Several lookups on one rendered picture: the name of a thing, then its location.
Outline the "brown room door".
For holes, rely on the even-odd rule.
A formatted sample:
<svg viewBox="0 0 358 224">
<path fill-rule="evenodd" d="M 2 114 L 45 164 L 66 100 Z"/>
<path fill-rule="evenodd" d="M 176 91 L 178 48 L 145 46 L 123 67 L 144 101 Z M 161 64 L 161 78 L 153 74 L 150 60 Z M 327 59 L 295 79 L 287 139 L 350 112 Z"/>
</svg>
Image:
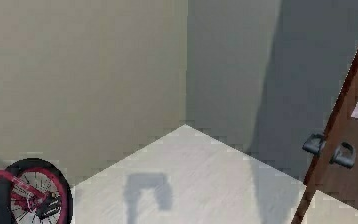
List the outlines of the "brown room door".
<svg viewBox="0 0 358 224">
<path fill-rule="evenodd" d="M 302 224 L 318 192 L 333 197 L 358 211 L 358 48 L 324 132 L 325 146 L 313 160 L 304 179 L 306 189 L 291 224 Z M 356 149 L 353 168 L 330 164 L 335 149 L 342 143 Z"/>
</svg>

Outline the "red bicycle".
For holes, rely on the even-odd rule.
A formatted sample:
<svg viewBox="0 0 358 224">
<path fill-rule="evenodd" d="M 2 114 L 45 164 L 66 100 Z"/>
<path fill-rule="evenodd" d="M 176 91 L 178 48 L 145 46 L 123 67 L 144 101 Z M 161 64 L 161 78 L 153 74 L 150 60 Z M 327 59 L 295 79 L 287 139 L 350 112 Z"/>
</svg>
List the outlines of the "red bicycle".
<svg viewBox="0 0 358 224">
<path fill-rule="evenodd" d="M 71 224 L 73 198 L 62 172 L 39 159 L 0 170 L 0 224 Z"/>
</svg>

